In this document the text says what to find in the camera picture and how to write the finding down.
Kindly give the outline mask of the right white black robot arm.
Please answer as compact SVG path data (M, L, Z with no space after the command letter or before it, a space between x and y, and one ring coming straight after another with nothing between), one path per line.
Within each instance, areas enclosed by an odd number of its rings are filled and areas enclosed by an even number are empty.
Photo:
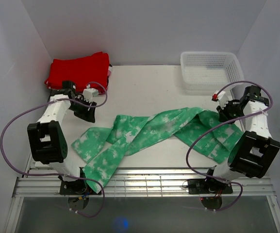
M269 99L261 95L261 88L251 85L245 88L239 100L229 100L225 92L216 92L213 101L219 102L219 121L226 122L252 115L246 119L245 132L231 150L228 159L210 168L203 182L210 193L225 189L227 181L240 177L262 178L280 150L280 143L269 132L267 114Z

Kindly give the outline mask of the green tie-dye trousers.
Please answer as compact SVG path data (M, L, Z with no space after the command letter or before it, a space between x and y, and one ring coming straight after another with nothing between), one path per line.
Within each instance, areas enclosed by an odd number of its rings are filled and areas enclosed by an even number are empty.
M117 115L111 128L91 127L72 143L85 162L87 184L98 193L122 159L175 136L193 149L220 164L243 135L235 124L226 124L209 134L220 122L217 112L200 107L164 111L152 116Z

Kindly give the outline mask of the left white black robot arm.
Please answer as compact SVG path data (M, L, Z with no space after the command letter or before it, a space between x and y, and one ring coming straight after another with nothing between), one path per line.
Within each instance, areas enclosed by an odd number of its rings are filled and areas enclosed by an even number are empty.
M48 101L52 103L43 115L27 127L33 159L53 168L59 179L77 194L87 190L87 181L82 179L82 169L67 158L68 146L61 125L67 110L86 122L95 123L97 103L92 98L97 93L90 85L77 92L74 82L63 81L62 89L51 91Z

